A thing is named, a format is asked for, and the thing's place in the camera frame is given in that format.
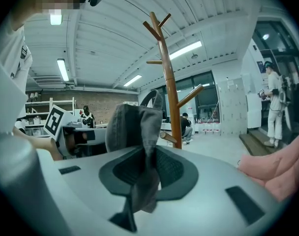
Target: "brick wall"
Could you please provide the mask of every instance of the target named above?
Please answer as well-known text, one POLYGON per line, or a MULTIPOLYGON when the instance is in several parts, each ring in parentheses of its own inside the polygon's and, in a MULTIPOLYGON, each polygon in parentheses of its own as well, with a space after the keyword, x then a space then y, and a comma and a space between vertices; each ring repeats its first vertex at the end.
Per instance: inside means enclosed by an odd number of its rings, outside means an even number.
POLYGON ((138 101, 136 94, 84 91, 43 93, 41 101, 47 101, 50 98, 53 100, 71 100, 72 97, 76 100, 77 109, 82 109, 84 105, 88 105, 90 112, 95 117, 96 124, 99 124, 100 121, 108 123, 117 104, 122 104, 124 101, 138 101))

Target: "person sitting on floor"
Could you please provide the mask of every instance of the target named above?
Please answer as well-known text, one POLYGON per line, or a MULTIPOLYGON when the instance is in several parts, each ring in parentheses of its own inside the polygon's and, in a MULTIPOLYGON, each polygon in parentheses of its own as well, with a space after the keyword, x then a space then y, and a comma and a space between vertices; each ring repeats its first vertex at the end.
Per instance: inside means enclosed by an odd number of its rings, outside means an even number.
POLYGON ((183 113, 182 117, 180 117, 181 122, 181 137, 183 140, 183 144, 189 144, 191 141, 191 135, 192 135, 192 127, 191 122, 188 120, 188 114, 183 113))

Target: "black rectangular slot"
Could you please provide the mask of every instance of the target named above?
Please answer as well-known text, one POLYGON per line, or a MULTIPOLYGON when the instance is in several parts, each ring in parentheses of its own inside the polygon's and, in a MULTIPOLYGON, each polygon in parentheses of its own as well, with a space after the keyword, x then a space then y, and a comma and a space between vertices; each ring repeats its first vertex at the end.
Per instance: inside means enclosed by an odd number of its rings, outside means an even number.
POLYGON ((265 214, 239 186, 228 188, 225 191, 248 225, 253 224, 265 214))
POLYGON ((81 168, 78 167, 78 166, 71 166, 71 167, 59 169, 59 171, 60 171, 61 175, 64 175, 64 174, 68 174, 68 173, 71 173, 71 172, 74 172, 74 171, 78 171, 80 169, 81 168))

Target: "wooden step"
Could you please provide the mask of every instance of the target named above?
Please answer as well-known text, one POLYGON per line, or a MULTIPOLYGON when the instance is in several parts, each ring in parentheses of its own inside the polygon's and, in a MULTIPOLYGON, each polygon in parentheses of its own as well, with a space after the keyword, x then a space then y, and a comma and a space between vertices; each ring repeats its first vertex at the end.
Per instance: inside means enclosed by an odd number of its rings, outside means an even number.
POLYGON ((269 155, 270 152, 266 150, 265 146, 263 146, 260 142, 258 142, 253 136, 249 134, 239 135, 242 143, 245 145, 250 155, 253 156, 263 156, 269 155))
MULTIPOLYGON (((251 135, 253 138, 255 138, 263 146, 264 146, 264 142, 269 140, 269 137, 266 136, 265 134, 263 134, 262 132, 260 132, 259 130, 250 130, 249 135, 251 135)), ((275 149, 273 147, 267 147, 267 146, 264 146, 264 147, 270 154, 275 153, 277 151, 277 149, 275 149)))

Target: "gray pants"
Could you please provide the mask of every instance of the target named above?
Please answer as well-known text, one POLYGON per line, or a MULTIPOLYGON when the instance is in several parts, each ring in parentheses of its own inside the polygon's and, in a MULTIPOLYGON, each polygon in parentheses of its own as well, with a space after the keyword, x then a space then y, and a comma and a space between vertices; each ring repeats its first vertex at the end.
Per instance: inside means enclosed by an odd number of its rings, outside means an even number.
POLYGON ((192 136, 192 130, 193 130, 193 128, 192 127, 187 127, 186 129, 185 129, 185 132, 184 132, 184 135, 182 136, 182 139, 184 140, 184 141, 190 141, 191 140, 191 136, 192 136))

